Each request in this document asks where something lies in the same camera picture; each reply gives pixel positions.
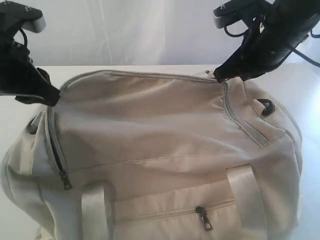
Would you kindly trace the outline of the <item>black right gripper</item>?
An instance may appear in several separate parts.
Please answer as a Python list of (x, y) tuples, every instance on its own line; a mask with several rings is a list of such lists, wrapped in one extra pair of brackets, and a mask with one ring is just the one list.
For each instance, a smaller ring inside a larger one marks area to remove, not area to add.
[(221, 66), (213, 71), (219, 82), (240, 77), (243, 81), (257, 78), (278, 68), (306, 38), (309, 17), (269, 13), (262, 21), (264, 30), (242, 54), (238, 48)]

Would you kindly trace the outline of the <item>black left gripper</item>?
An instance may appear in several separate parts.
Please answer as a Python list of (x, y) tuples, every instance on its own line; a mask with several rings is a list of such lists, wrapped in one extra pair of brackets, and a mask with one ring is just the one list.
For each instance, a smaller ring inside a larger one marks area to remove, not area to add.
[(16, 101), (27, 105), (54, 107), (61, 91), (52, 85), (44, 69), (33, 67), (27, 45), (26, 36), (23, 43), (9, 35), (0, 36), (0, 94), (16, 96)]

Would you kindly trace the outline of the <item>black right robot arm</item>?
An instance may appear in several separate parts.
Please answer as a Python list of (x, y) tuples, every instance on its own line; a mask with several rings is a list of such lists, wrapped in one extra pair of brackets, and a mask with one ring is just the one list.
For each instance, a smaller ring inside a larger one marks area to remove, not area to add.
[(319, 66), (296, 50), (320, 21), (318, 0), (230, 0), (213, 11), (217, 28), (235, 37), (227, 27), (238, 21), (247, 30), (240, 47), (213, 72), (218, 82), (239, 77), (243, 81), (260, 77), (277, 69), (291, 53)]

